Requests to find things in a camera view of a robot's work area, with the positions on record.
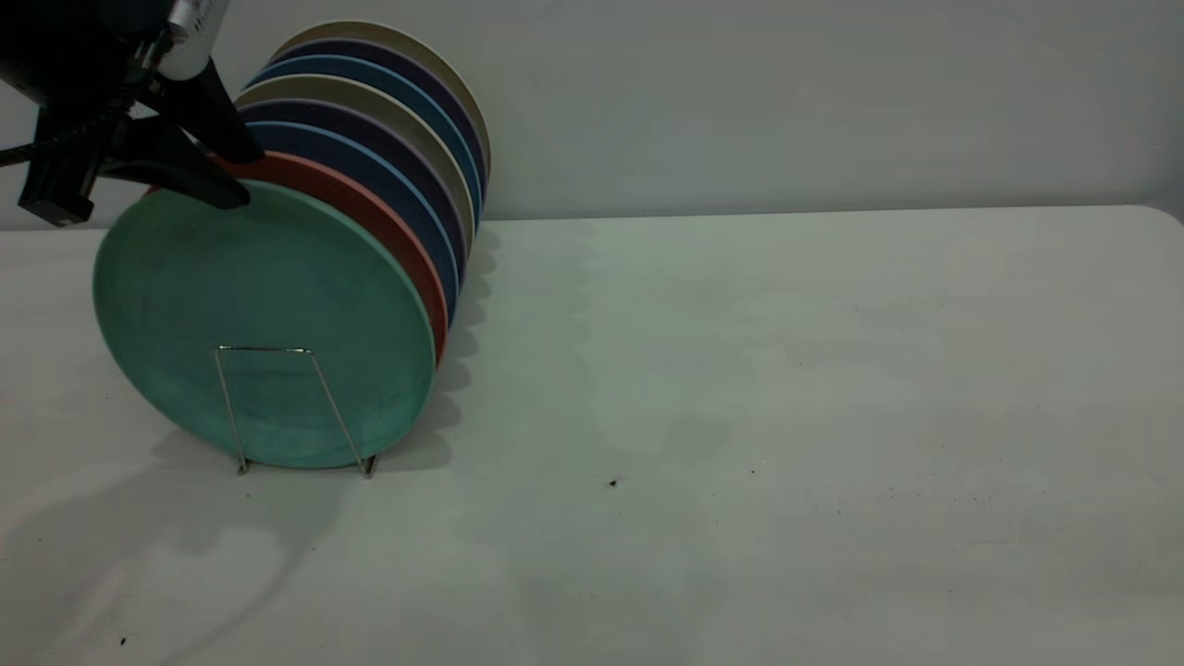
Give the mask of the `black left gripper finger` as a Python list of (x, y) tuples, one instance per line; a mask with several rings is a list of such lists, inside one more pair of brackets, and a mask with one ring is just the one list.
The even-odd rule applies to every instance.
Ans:
[(213, 164), (170, 119), (130, 119), (116, 132), (99, 177), (169, 190), (220, 210), (249, 205), (251, 194)]
[(263, 159), (264, 149), (242, 121), (213, 59), (191, 79), (173, 81), (160, 73), (157, 81), (155, 110), (173, 119), (202, 147), (229, 164), (257, 164)]

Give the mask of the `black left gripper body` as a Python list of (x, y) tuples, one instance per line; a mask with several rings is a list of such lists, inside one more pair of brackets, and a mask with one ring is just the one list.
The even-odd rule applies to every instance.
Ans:
[(54, 228), (92, 218), (99, 164), (156, 71), (156, 65), (120, 65), (111, 81), (86, 88), (76, 73), (62, 79), (46, 68), (18, 65), (18, 91), (39, 105), (32, 142), (17, 149), (18, 164), (27, 164), (18, 206)]

